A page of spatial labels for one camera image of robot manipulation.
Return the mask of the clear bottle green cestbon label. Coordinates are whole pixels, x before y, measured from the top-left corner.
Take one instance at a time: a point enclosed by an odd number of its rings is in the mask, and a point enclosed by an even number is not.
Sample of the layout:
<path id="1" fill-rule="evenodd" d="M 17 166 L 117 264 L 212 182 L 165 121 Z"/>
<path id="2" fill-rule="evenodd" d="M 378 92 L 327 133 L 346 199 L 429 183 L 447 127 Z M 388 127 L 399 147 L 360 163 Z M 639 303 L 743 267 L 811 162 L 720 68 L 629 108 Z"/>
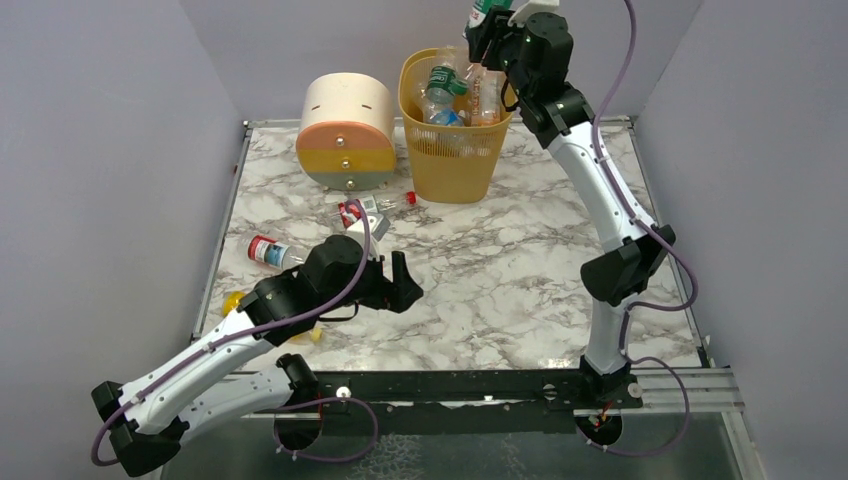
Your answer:
<path id="1" fill-rule="evenodd" d="M 475 0 L 472 9 L 469 13 L 466 27 L 468 29 L 479 27 L 483 23 L 489 11 L 492 10 L 494 7 L 505 8 L 509 10 L 511 8 L 512 3 L 512 0 Z"/>

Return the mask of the orange label clear bottle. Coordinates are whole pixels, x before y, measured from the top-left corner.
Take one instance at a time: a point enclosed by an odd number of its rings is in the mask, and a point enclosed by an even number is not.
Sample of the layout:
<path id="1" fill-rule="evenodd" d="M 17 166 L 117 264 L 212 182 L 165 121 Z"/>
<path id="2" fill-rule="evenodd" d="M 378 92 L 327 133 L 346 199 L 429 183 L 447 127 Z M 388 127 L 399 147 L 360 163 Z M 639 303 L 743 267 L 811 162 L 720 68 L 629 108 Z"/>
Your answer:
<path id="1" fill-rule="evenodd" d="M 492 126 L 501 120 L 502 74 L 473 64 L 470 77 L 471 119 L 475 127 Z"/>

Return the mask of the clear bottle green label angled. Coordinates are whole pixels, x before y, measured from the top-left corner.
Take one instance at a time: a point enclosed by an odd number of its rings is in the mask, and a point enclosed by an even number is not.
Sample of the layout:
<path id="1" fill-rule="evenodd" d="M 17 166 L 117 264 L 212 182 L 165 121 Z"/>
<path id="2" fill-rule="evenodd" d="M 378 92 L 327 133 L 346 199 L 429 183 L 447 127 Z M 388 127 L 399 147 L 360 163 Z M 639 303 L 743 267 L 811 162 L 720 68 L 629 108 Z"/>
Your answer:
<path id="1" fill-rule="evenodd" d="M 428 73 L 425 95 L 433 104 L 447 105 L 468 91 L 467 59 L 461 49 L 446 46 L 437 50 Z"/>

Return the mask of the clear bottle red cap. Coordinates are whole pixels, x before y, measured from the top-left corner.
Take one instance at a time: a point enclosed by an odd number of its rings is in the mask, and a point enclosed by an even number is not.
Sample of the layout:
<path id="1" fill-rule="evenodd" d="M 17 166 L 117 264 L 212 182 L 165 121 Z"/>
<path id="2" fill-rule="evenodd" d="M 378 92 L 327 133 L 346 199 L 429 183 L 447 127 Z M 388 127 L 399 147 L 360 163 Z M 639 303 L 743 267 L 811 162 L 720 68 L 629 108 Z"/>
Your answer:
<path id="1" fill-rule="evenodd" d="M 414 191 L 399 194 L 370 194 L 340 202 L 337 209 L 343 226 L 347 228 L 360 220 L 363 212 L 369 216 L 372 214 L 387 215 L 415 207 L 417 202 L 418 197 Z"/>

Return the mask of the clear bottle red blue label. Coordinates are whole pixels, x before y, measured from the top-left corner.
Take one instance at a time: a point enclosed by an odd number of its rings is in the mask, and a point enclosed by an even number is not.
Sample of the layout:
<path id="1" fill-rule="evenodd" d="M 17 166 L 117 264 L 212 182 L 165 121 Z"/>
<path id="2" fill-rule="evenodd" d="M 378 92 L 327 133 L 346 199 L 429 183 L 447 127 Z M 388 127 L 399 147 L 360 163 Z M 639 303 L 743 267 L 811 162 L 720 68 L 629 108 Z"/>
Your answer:
<path id="1" fill-rule="evenodd" d="M 280 271 L 303 264 L 308 255 L 300 247 L 255 233 L 240 237 L 238 251 L 250 261 Z"/>

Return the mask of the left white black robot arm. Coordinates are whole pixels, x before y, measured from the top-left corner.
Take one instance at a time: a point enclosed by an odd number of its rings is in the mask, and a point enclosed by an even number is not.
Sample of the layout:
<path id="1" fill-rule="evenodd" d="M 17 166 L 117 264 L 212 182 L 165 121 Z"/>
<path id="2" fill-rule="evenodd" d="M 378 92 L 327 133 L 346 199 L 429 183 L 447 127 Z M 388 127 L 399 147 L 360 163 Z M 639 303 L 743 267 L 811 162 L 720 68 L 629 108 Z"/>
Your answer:
<path id="1" fill-rule="evenodd" d="M 225 377 L 250 360 L 305 333 L 342 307 L 407 311 L 422 298 L 405 256 L 391 254 L 391 277 L 372 241 L 332 235 L 306 260 L 259 281 L 224 320 L 154 371 L 125 384 L 105 381 L 91 393 L 103 425 L 92 462 L 108 439 L 113 464 L 131 477 L 163 466 L 189 440 L 244 414 L 320 402 L 318 379 L 299 354 L 231 383 Z"/>

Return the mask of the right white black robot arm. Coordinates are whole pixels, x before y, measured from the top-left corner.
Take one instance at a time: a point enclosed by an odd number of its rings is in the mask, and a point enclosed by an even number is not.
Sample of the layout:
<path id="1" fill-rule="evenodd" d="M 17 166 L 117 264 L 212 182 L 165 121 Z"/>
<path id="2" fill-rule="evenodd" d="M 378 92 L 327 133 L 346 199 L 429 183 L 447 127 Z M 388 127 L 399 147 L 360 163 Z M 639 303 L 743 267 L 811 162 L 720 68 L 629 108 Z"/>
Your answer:
<path id="1" fill-rule="evenodd" d="M 675 240 L 627 188 L 602 142 L 585 96 L 567 82 L 574 46 L 555 1 L 481 1 L 464 37 L 473 63 L 502 72 L 516 95 L 512 110 L 562 167 L 583 201 L 603 252 L 580 277 L 593 299 L 589 343 L 579 369 L 590 391 L 612 395 L 630 381 L 628 309 L 646 290 Z"/>

